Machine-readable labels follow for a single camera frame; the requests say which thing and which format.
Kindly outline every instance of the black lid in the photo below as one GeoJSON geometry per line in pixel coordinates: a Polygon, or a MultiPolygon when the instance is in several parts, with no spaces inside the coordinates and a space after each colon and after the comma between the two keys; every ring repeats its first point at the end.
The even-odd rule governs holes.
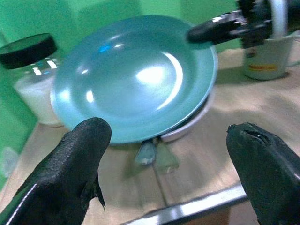
{"type": "Polygon", "coordinates": [[[57,50],[51,34],[37,34],[0,48],[0,63],[15,69],[40,61],[57,50]]]}

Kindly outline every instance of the table surface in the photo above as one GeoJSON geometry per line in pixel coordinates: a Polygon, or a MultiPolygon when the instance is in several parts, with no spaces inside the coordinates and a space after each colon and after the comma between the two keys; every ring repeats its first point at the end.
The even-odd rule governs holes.
{"type": "MultiPolygon", "coordinates": [[[[297,42],[291,58],[296,59],[299,53],[297,42]]],[[[289,68],[289,75],[281,79],[253,80],[242,74],[242,55],[242,49],[226,50],[218,55],[219,71],[210,110],[191,132],[168,143],[180,162],[177,170],[160,174],[154,166],[137,166],[134,158],[138,143],[107,149],[99,167],[107,207],[104,212],[98,200],[93,199],[83,224],[121,224],[153,210],[235,187],[239,177],[225,143],[230,124],[255,123],[280,136],[300,155],[300,67],[289,68]]],[[[37,124],[0,192],[0,211],[66,132],[64,127],[37,124]]]]}

